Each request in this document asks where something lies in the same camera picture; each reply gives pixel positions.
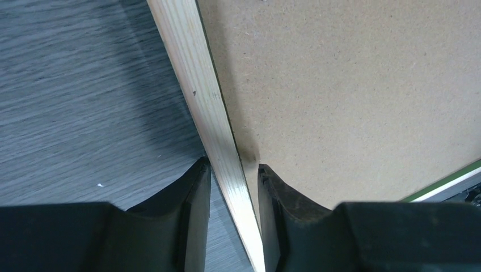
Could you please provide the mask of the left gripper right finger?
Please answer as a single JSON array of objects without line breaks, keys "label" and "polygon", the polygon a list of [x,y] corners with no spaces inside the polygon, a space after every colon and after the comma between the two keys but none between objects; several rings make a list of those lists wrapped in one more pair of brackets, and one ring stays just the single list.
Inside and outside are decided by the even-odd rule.
[{"label": "left gripper right finger", "polygon": [[258,167],[266,271],[479,271],[480,208],[343,202],[329,210]]}]

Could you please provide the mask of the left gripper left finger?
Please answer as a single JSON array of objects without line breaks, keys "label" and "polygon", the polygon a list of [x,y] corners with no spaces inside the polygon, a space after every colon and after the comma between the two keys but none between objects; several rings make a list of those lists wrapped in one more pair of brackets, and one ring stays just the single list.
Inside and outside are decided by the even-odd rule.
[{"label": "left gripper left finger", "polygon": [[122,210],[108,202],[1,208],[2,271],[204,271],[211,168]]}]

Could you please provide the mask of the brown backing board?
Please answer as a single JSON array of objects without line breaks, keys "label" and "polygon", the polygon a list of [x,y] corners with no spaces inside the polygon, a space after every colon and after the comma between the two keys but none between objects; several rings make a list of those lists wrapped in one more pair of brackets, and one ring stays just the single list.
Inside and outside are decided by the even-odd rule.
[{"label": "brown backing board", "polygon": [[333,208],[480,158],[479,1],[200,1],[252,203],[257,168]]}]

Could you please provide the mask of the wooden picture frame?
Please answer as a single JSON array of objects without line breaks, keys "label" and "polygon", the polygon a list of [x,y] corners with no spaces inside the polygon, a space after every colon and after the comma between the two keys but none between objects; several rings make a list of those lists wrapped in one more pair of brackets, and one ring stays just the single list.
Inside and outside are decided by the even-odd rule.
[{"label": "wooden picture frame", "polygon": [[[199,2],[148,1],[148,6],[246,253],[255,271],[266,271],[261,238],[258,168],[258,205],[254,206]],[[459,202],[480,208],[480,191],[469,193],[469,189],[478,183],[480,158],[397,201],[343,202]]]}]

